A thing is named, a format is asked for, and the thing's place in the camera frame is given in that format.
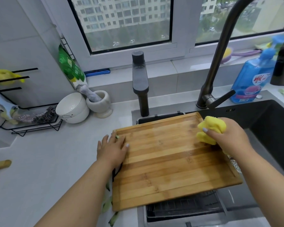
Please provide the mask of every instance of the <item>faucet handle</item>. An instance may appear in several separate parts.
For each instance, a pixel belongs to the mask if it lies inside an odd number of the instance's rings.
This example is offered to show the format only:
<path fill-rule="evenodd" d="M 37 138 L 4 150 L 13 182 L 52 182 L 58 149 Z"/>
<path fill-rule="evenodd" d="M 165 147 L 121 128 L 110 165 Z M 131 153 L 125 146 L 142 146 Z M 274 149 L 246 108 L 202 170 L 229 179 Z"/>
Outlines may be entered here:
<path fill-rule="evenodd" d="M 217 106 L 219 106 L 221 103 L 229 99 L 231 96 L 233 96 L 236 93 L 235 90 L 231 90 L 227 92 L 225 95 L 221 96 L 219 99 L 216 99 L 213 97 L 212 94 L 204 95 L 203 99 L 206 101 L 206 106 L 208 109 L 214 109 Z"/>

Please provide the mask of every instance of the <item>white window frame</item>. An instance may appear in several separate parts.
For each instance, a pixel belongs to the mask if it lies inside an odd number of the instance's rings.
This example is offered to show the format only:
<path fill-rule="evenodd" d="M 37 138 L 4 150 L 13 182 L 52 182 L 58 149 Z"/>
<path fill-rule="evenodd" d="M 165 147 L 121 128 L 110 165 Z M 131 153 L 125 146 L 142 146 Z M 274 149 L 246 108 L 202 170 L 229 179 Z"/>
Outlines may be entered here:
<path fill-rule="evenodd" d="M 67 0 L 42 2 L 83 71 L 131 65 L 131 54 L 136 50 L 144 52 L 146 62 L 210 55 L 216 50 L 217 43 L 195 45 L 202 0 L 174 0 L 171 42 L 99 54 L 90 54 Z M 280 33 L 231 40 L 228 46 L 235 50 L 254 48 L 255 44 L 270 42 L 275 34 Z"/>

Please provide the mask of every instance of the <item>person's left hand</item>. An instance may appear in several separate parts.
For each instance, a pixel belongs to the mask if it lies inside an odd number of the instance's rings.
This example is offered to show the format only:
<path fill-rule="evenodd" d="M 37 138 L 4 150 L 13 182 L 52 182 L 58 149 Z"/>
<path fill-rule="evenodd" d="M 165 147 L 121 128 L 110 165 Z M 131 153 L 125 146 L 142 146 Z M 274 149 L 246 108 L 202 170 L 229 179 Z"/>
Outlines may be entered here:
<path fill-rule="evenodd" d="M 112 169 L 118 167 L 124 160 L 125 155 L 129 149 L 129 144 L 122 144 L 125 137 L 116 138 L 116 131 L 111 134 L 108 140 L 108 135 L 104 136 L 102 143 L 98 141 L 97 160 L 106 161 Z"/>

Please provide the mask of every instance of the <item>faucet spout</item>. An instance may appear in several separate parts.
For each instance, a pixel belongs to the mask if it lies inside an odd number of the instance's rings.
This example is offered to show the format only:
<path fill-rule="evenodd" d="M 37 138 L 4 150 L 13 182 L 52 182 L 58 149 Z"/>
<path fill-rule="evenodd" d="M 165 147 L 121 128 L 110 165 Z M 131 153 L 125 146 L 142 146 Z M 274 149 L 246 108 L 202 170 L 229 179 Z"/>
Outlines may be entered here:
<path fill-rule="evenodd" d="M 231 11 L 229 12 L 229 15 L 225 21 L 216 52 L 213 56 L 213 61 L 211 63 L 207 78 L 203 86 L 201 87 L 201 92 L 198 98 L 198 101 L 196 103 L 197 107 L 199 108 L 207 108 L 207 100 L 205 95 L 211 95 L 213 91 L 213 81 L 216 77 L 217 71 L 219 69 L 219 66 L 221 64 L 223 55 L 225 53 L 225 50 L 228 45 L 228 41 L 231 38 L 231 34 L 234 30 L 234 27 L 236 25 L 236 22 L 243 12 L 243 10 L 254 0 L 238 0 Z M 273 76 L 271 79 L 271 84 L 278 85 L 278 86 L 284 86 L 284 45 L 281 47 L 275 70 L 273 72 Z"/>

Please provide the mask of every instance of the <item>yellow sponge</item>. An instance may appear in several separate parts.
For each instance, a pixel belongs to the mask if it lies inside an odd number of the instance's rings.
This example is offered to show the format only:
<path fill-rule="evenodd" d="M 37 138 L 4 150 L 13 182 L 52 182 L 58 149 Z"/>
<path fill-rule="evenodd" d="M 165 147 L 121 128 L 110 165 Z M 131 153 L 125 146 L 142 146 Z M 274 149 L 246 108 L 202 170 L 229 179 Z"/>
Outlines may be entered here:
<path fill-rule="evenodd" d="M 220 134 L 222 134 L 226 130 L 225 122 L 212 116 L 206 116 L 205 120 L 198 125 L 198 128 L 200 130 L 202 130 L 203 127 L 209 130 L 214 130 L 215 132 Z M 197 139 L 204 143 L 216 145 L 216 141 L 203 131 L 197 133 Z"/>

